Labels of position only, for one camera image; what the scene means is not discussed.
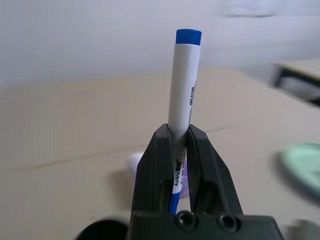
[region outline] table surface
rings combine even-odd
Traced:
[[[229,68],[198,72],[191,122],[231,172],[245,214],[320,224],[319,204],[277,173],[289,144],[320,142],[320,112]],[[73,239],[128,220],[127,160],[167,122],[171,73],[38,83],[0,91],[0,238]],[[179,209],[189,209],[188,199]]]
[[[299,61],[279,62],[276,65],[301,74],[318,78],[320,81],[320,58],[305,59]]]

